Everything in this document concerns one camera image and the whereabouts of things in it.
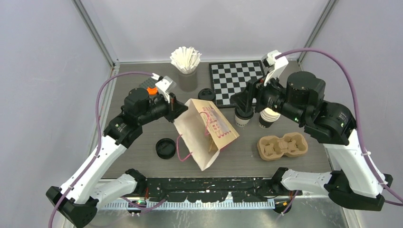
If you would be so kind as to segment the white paper cup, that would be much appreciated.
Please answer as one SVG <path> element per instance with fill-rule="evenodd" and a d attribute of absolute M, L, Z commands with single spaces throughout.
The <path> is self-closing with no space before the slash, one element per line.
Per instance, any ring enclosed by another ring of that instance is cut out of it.
<path fill-rule="evenodd" d="M 235 115 L 235 123 L 239 127 L 244 127 L 248 124 L 248 122 L 250 121 L 251 118 L 252 117 L 242 117 L 242 116 Z"/>

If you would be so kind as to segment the stack of paper cups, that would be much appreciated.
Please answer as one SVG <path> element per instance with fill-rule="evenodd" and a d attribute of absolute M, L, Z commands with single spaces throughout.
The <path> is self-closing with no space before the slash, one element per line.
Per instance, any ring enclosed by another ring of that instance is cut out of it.
<path fill-rule="evenodd" d="M 261 128 L 269 128 L 280 118 L 280 116 L 280 113 L 274 112 L 270 108 L 265 108 L 259 113 L 259 126 Z"/>

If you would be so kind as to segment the black coffee cup lid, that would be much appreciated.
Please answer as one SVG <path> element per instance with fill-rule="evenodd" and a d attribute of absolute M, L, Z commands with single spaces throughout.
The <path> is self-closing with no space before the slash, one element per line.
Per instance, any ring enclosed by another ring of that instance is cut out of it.
<path fill-rule="evenodd" d="M 198 99 L 215 102 L 216 94 L 211 88 L 204 88 L 198 92 Z"/>

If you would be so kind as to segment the paper gift bag pink handles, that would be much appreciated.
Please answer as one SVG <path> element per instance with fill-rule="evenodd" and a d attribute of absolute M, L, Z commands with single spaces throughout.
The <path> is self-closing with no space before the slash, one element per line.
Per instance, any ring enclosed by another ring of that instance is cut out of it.
<path fill-rule="evenodd" d="M 185 105 L 188 110 L 175 119 L 174 126 L 204 171 L 240 135 L 212 101 L 189 99 Z"/>

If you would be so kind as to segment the stack of black lids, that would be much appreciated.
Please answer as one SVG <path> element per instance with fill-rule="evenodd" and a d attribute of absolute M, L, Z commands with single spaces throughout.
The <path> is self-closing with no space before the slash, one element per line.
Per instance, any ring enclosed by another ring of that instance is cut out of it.
<path fill-rule="evenodd" d="M 161 159 L 170 159 L 176 153 L 176 143 L 170 138 L 162 138 L 156 143 L 155 150 Z"/>

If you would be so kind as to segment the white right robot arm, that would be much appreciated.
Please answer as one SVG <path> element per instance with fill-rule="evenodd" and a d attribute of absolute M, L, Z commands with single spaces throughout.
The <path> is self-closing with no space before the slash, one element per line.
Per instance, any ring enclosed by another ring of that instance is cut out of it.
<path fill-rule="evenodd" d="M 363 152 L 353 114 L 342 104 L 326 101 L 325 87 L 324 80 L 299 71 L 288 77 L 286 86 L 274 78 L 266 84 L 261 79 L 248 81 L 230 100 L 237 117 L 250 119 L 270 108 L 296 122 L 340 167 L 323 174 L 280 167 L 271 179 L 274 193 L 309 191 L 326 195 L 346 209 L 380 211 L 385 203 L 382 191 L 391 186 L 393 178 L 381 173 L 369 154 Z"/>

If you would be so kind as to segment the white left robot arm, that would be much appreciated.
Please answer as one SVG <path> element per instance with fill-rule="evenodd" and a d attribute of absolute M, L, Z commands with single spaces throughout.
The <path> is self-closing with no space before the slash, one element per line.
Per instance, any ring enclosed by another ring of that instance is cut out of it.
<path fill-rule="evenodd" d="M 142 134 L 143 126 L 164 117 L 169 122 L 188 110 L 173 93 L 154 98 L 143 88 L 132 89 L 124 99 L 121 113 L 98 135 L 98 146 L 61 187 L 51 186 L 47 198 L 75 227 L 87 226 L 97 211 L 115 199 L 132 194 L 142 196 L 146 177 L 128 169 L 119 178 L 97 187 L 109 167 Z"/>

